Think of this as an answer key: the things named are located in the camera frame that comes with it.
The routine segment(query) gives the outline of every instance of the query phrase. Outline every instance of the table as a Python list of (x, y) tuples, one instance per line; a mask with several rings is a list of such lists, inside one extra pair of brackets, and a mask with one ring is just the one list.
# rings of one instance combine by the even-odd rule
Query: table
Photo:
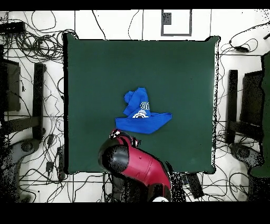
[(141, 149), (176, 172), (214, 173), (213, 95), (219, 37), (206, 41), (106, 41), (64, 37), (65, 169), (100, 172), (98, 150), (124, 117), (123, 96), (145, 87), (151, 112), (172, 120)]

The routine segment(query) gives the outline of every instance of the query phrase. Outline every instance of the blue shirt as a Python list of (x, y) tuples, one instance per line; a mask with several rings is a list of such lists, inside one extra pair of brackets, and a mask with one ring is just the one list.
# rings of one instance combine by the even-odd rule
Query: blue shirt
[(151, 134), (172, 119), (171, 113), (151, 113), (145, 88), (129, 91), (124, 100), (128, 103), (124, 110), (126, 118), (116, 118), (116, 128), (130, 132)]

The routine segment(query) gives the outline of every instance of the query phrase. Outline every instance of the tangled wires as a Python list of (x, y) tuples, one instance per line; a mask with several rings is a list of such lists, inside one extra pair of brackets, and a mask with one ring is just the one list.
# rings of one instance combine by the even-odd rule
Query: tangled wires
[(4, 52), (4, 56), (8, 54), (8, 51), (10, 49), (17, 48), (19, 49), (24, 56), (19, 57), (10, 57), (9, 58), (27, 58), (30, 62), (35, 63), (34, 60), (39, 60), (40, 63), (46, 62), (46, 61), (54, 61), (57, 63), (63, 63), (63, 34), (64, 33), (71, 33), (76, 39), (78, 39), (78, 35), (75, 33), (72, 29), (66, 29), (63, 31), (48, 31), (52, 28), (55, 28), (56, 26), (56, 19), (51, 11), (53, 17), (54, 17), (54, 26), (48, 28), (48, 29), (42, 29), (38, 30), (33, 22), (33, 15), (35, 11), (32, 13), (31, 21), (33, 24), (33, 27), (29, 25), (28, 19), (25, 15), (25, 18), (27, 20), (27, 23), (25, 23), (22, 20), (18, 19), (8, 19), (8, 21), (13, 22), (24, 22), (27, 25), (27, 29), (32, 29), (35, 33), (25, 31), (22, 34), (0, 34), (2, 36), (2, 41), (4, 42), (4, 48), (7, 50)]

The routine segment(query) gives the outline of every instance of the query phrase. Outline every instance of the black stand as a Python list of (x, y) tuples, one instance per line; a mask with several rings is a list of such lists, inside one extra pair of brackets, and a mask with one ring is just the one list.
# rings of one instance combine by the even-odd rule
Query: black stand
[[(4, 48), (0, 45), (0, 98), (4, 99), (8, 88), (7, 65), (3, 58)], [(34, 65), (33, 115), (30, 118), (4, 120), (4, 104), (0, 100), (0, 201), (29, 202), (30, 197), (21, 198), (19, 192), (19, 173), (21, 161), (27, 155), (36, 152), (45, 133), (43, 128), (43, 80), (46, 66)], [(13, 145), (5, 144), (5, 135), (32, 128), (33, 138), (25, 139)]]
[(36, 63), (34, 68), (34, 87), (33, 87), (33, 117), (20, 118), (1, 122), (1, 134), (8, 135), (13, 132), (32, 128), (33, 138), (41, 141), (44, 134), (43, 130), (43, 80), (46, 66)]
[(227, 95), (227, 123), (225, 142), (234, 143), (235, 133), (241, 133), (246, 137), (262, 142), (262, 93), (260, 83), (262, 72), (256, 71), (245, 74), (243, 79), (243, 97), (240, 121), (236, 121), (237, 113), (237, 82), (238, 71), (230, 70), (228, 77)]

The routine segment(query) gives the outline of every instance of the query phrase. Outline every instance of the grey marker square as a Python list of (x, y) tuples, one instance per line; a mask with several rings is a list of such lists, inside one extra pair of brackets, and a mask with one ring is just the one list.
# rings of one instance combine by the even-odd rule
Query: grey marker square
[(171, 25), (171, 13), (163, 13), (163, 25)]

